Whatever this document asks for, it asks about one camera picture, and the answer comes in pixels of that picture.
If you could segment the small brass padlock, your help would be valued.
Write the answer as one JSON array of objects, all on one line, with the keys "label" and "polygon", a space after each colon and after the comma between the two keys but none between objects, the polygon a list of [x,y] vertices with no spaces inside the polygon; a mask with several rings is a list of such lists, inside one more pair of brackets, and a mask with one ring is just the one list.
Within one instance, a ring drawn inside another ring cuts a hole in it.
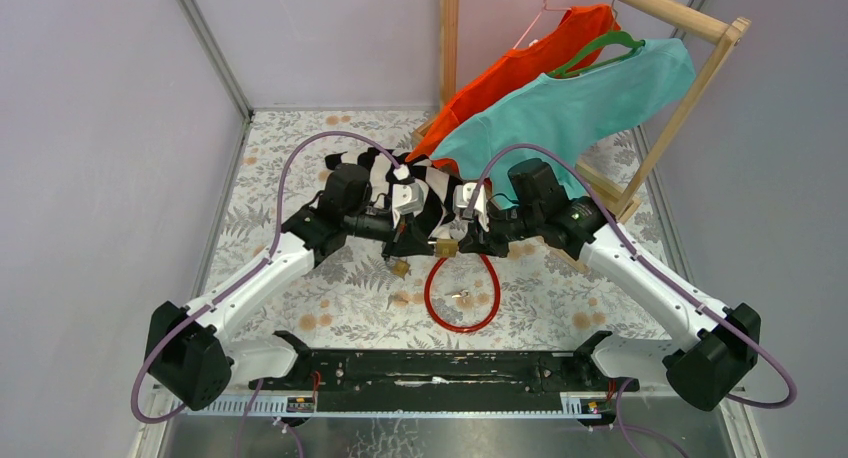
[{"label": "small brass padlock", "polygon": [[390,259],[387,261],[390,273],[398,278],[405,279],[410,273],[410,263],[404,259]]}]

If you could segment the red cable lock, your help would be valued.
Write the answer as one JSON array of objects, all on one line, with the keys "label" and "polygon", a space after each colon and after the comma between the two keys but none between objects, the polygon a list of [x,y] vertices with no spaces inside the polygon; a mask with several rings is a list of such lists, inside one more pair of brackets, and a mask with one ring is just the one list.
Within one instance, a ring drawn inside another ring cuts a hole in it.
[{"label": "red cable lock", "polygon": [[478,331],[484,329],[485,327],[487,327],[496,318],[496,316],[498,314],[498,311],[500,309],[501,302],[502,302],[502,289],[501,289],[499,277],[497,275],[497,272],[496,272],[493,264],[491,263],[491,260],[486,255],[479,254],[479,258],[482,261],[482,263],[483,263],[485,269],[487,270],[489,277],[491,279],[491,282],[492,282],[492,285],[493,285],[493,298],[492,298],[492,306],[491,306],[489,312],[487,313],[487,315],[481,321],[479,321],[475,324],[472,324],[472,325],[460,326],[460,325],[457,325],[457,324],[450,323],[450,322],[444,320],[437,313],[435,307],[433,306],[432,297],[431,297],[433,282],[434,282],[438,272],[440,271],[441,267],[445,264],[446,258],[439,258],[435,262],[433,267],[431,268],[430,272],[428,273],[428,276],[427,276],[425,283],[424,283],[424,305],[425,305],[425,308],[426,308],[430,318],[437,325],[439,325],[440,327],[442,327],[445,330],[448,330],[448,331],[453,332],[453,333],[458,333],[458,334],[475,333],[475,332],[478,332]]}]

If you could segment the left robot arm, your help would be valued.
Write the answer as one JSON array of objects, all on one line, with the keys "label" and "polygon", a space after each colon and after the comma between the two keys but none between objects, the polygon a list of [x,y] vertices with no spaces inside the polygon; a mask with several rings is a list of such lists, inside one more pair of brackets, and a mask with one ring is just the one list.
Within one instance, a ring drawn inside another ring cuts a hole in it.
[{"label": "left robot arm", "polygon": [[231,385],[264,378],[275,378],[288,389],[304,385],[311,365],[291,339],[234,336],[266,299],[316,268],[349,236],[383,242],[389,251],[410,238],[412,254],[429,252],[427,236],[413,224],[425,205],[422,184],[407,168],[396,177],[388,208],[370,213],[369,171],[338,165],[315,201],[280,225],[271,245],[238,275],[182,307],[167,301],[154,311],[141,374],[192,410],[207,407]]}]

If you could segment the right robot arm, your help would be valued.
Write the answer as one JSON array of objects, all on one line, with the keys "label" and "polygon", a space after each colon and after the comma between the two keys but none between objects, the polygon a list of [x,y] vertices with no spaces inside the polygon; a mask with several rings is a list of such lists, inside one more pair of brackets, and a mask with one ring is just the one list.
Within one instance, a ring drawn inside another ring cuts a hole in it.
[{"label": "right robot arm", "polygon": [[732,398],[765,354],[755,310],[746,304],[728,308],[696,290],[639,245],[594,193],[570,197],[547,162],[525,160],[508,176],[515,192],[508,208],[490,205],[478,183],[457,191],[458,209],[469,222],[462,251],[494,255],[514,241],[540,237],[617,285],[669,336],[661,341],[596,334],[588,353],[573,364],[579,385],[597,390],[611,378],[667,385],[702,411]]}]

